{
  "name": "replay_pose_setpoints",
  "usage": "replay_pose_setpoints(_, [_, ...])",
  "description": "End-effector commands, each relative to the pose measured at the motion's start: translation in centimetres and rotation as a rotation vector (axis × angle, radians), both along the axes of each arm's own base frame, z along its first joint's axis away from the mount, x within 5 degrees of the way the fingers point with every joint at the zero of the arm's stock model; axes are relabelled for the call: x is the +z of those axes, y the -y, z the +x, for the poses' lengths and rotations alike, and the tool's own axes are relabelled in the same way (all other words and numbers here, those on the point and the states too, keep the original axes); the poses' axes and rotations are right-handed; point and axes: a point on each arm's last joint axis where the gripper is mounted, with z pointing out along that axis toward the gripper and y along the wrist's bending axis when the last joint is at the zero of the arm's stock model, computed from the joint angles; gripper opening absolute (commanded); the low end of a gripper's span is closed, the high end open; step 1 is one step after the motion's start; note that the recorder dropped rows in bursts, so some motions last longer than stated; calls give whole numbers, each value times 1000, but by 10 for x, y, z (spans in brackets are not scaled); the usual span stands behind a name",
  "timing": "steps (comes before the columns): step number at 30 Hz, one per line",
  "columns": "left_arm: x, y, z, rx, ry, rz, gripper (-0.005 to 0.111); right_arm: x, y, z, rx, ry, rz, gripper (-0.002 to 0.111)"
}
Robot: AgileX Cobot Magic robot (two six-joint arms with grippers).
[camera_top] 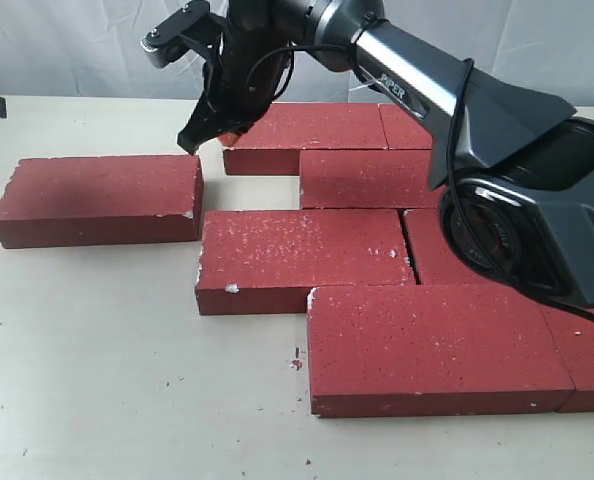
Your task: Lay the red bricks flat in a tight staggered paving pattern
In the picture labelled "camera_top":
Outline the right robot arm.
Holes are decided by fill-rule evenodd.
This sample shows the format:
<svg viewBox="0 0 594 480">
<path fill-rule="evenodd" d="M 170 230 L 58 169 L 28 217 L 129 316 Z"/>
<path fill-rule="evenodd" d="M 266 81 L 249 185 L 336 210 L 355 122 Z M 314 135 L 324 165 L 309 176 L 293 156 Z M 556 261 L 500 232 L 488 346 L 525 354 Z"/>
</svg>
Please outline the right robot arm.
<svg viewBox="0 0 594 480">
<path fill-rule="evenodd" d="M 205 61 L 179 145 L 241 135 L 268 111 L 296 52 L 352 71 L 432 138 L 442 233 L 478 274 L 594 323 L 594 120 L 393 25 L 379 1 L 190 1 L 163 49 Z"/>
</svg>

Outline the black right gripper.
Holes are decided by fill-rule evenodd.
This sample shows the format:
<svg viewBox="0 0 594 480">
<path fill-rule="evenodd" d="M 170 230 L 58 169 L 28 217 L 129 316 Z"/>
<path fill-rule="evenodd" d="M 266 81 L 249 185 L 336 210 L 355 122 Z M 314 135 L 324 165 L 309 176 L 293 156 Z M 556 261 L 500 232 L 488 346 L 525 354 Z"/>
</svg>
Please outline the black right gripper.
<svg viewBox="0 0 594 480">
<path fill-rule="evenodd" d="M 247 132 L 269 109 L 284 71 L 288 38 L 271 27 L 244 30 L 226 22 L 207 88 L 177 145 L 196 154 L 206 142 Z"/>
</svg>

